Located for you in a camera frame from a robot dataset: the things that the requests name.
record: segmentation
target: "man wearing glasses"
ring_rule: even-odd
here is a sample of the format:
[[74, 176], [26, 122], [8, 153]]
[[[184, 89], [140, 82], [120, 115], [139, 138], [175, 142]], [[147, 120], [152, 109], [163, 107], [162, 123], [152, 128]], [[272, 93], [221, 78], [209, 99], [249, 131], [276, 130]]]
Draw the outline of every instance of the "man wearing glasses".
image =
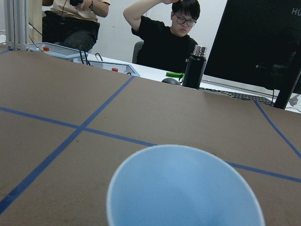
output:
[[[170, 27], [143, 16], [160, 3], [172, 3]], [[199, 14], [198, 0], [140, 0], [126, 8], [123, 15], [131, 25], [132, 33], [144, 41], [137, 64], [176, 73], [185, 72], [186, 59], [197, 45], [187, 33], [197, 22]]]

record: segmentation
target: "black hair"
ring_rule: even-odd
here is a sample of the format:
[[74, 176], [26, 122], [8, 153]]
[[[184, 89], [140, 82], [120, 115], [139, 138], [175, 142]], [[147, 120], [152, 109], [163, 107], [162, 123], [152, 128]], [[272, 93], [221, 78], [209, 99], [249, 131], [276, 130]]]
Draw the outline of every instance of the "black hair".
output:
[[198, 0], [183, 0], [173, 3], [172, 10], [174, 13], [182, 12], [185, 15], [190, 15], [193, 19], [197, 20], [200, 14], [200, 6]]

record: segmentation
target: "black keyboard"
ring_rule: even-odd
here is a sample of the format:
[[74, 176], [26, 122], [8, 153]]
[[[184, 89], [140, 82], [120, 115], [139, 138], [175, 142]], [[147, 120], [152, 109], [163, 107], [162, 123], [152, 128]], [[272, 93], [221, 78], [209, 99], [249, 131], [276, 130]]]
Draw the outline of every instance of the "black keyboard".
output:
[[260, 97], [260, 96], [255, 96], [255, 95], [249, 95], [249, 94], [244, 94], [244, 93], [235, 93], [235, 92], [230, 92], [230, 91], [222, 91], [222, 90], [216, 90], [216, 89], [207, 89], [207, 88], [202, 88], [200, 87], [199, 90], [207, 90], [211, 92], [218, 92], [218, 93], [223, 93], [225, 95], [228, 95], [229, 97], [235, 98], [235, 99], [240, 99], [240, 100], [256, 100], [259, 102], [262, 102], [266, 105], [273, 106], [274, 103], [267, 99], [266, 97]]

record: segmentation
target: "beige t-shirt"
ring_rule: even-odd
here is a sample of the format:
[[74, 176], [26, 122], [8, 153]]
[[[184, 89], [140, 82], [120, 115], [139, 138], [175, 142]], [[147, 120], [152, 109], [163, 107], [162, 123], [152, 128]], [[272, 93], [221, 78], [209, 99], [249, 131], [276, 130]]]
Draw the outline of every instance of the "beige t-shirt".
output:
[[[110, 4], [110, 0], [99, 0], [102, 2], [106, 2]], [[66, 16], [66, 17], [73, 17], [77, 19], [85, 19], [97, 22], [97, 17], [94, 12], [91, 12], [90, 8], [86, 10], [77, 10], [74, 6], [70, 5], [69, 0], [54, 0], [53, 7], [50, 9], [53, 13]]]

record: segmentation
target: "hand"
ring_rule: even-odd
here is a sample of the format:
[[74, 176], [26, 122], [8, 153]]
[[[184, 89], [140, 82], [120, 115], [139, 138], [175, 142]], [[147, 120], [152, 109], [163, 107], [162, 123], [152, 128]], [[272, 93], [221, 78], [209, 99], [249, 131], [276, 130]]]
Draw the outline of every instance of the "hand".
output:
[[86, 10], [88, 9], [92, 4], [91, 0], [83, 0], [83, 3], [81, 3], [78, 6], [75, 6], [74, 8], [76, 8], [77, 10]]
[[183, 1], [183, 0], [162, 0], [162, 2], [166, 5], [171, 4], [171, 3], [175, 3], [178, 1]]

